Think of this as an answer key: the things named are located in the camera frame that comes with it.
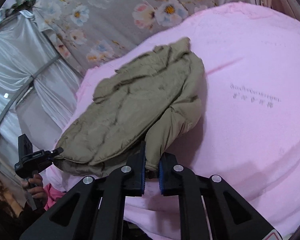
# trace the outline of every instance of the puffer jacket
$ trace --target puffer jacket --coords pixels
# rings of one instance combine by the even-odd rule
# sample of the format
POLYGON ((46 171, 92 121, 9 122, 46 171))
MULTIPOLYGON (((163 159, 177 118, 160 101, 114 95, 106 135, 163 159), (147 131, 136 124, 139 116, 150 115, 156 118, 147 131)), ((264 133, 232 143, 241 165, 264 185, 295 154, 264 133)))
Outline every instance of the puffer jacket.
POLYGON ((146 168, 158 169, 162 153, 201 116, 197 88, 202 60, 189 38, 156 46, 102 80, 93 103, 62 135, 54 164, 74 175, 108 175, 146 140, 146 168))

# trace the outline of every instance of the pink bedsheet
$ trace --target pink bedsheet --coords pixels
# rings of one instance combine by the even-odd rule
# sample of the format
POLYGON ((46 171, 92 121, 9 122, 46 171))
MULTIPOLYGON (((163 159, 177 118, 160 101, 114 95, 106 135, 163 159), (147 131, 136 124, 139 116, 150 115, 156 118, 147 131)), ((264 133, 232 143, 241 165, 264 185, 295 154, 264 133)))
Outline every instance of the pink bedsheet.
POLYGON ((44 187, 44 190, 46 191, 46 193, 48 195, 48 201, 44 207, 45 210, 48 210, 49 208, 51 208, 58 201, 59 198, 62 198, 66 194, 66 193, 63 193, 63 192, 55 189, 51 185, 51 183, 46 185, 44 187))
MULTIPOLYGON (((269 8, 231 3, 186 19, 122 58, 88 70, 69 125, 92 102, 100 80, 155 45, 191 39, 208 81, 206 111, 168 152, 196 174, 220 174, 283 236, 300 225, 300 22, 269 8)), ((51 166, 54 188, 81 177, 51 166)), ((156 180, 126 199, 124 218, 153 239, 180 239, 178 198, 162 197, 156 180)))

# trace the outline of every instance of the white satin curtain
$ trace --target white satin curtain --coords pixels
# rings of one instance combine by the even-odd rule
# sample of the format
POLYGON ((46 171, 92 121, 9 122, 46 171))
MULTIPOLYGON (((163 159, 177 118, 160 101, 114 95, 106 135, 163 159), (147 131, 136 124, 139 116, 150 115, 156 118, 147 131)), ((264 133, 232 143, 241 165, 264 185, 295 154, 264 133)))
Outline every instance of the white satin curtain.
MULTIPOLYGON (((19 15, 0 31, 0 113, 17 90, 57 56, 36 25, 25 16, 19 15)), ((0 158, 7 165, 13 168, 18 162, 18 136, 22 133, 33 140, 34 149, 52 147, 76 108, 75 93, 80 82, 62 59, 38 75, 29 99, 17 107, 14 104, 0 125, 0 158)))

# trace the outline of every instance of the finger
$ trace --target finger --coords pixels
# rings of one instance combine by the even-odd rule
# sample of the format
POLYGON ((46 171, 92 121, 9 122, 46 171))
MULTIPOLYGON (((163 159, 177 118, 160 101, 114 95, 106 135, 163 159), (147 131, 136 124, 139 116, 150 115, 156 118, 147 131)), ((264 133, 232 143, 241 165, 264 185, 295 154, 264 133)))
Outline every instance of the finger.
POLYGON ((47 200, 48 200, 47 194, 45 194, 43 192, 34 194, 34 195, 32 195, 32 197, 36 198, 36 199, 40 199, 42 201, 42 203, 44 203, 44 205, 47 203, 47 200))
POLYGON ((34 174, 33 177, 34 177, 35 179, 39 179, 39 180, 41 180, 41 181, 43 180, 43 178, 41 177, 40 174, 34 174))
POLYGON ((40 180, 40 179, 29 179, 29 183, 36 184, 36 185, 38 185, 40 187, 43 187, 42 180, 40 180))
POLYGON ((34 195, 34 194, 40 193, 40 192, 44 192, 44 193, 45 193, 45 190, 44 190, 43 187, 34 187, 34 188, 29 189, 28 192, 29 192, 31 195, 34 195))
POLYGON ((32 195, 32 197, 33 197, 33 198, 46 198, 47 195, 46 195, 46 193, 44 193, 44 192, 40 192, 40 193, 37 193, 37 194, 32 195))
POLYGON ((29 183, 26 180, 21 181, 21 186, 25 189, 29 187, 29 183))

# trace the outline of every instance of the black metal bracket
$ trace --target black metal bracket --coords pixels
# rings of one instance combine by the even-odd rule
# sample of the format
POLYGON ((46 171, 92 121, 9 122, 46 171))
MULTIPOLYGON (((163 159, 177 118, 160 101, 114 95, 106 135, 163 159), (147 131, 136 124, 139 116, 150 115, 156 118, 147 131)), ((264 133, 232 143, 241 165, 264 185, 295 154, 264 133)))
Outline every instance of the black metal bracket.
POLYGON ((281 236, 242 196, 219 175, 195 175, 164 153, 159 164, 163 195, 179 196, 182 240, 264 240, 281 236))
POLYGON ((145 142, 140 153, 109 176, 87 176, 53 205, 20 240, 119 240, 126 196, 145 190, 145 142))
MULTIPOLYGON (((145 190, 145 143, 108 177, 87 176, 29 227, 20 240, 120 240, 126 196, 145 190)), ((164 196, 178 195, 182 240, 282 240, 278 232, 225 180, 195 175, 164 153, 164 196)))
MULTIPOLYGON (((14 165, 16 174, 26 180, 33 178, 34 174, 44 171, 52 165, 53 157, 63 152, 61 147, 53 151, 40 150, 33 152, 33 146, 28 137, 23 134, 18 137, 19 162, 14 165)), ((26 192, 26 199, 32 210, 43 208, 42 203, 38 199, 32 198, 31 194, 26 192)))

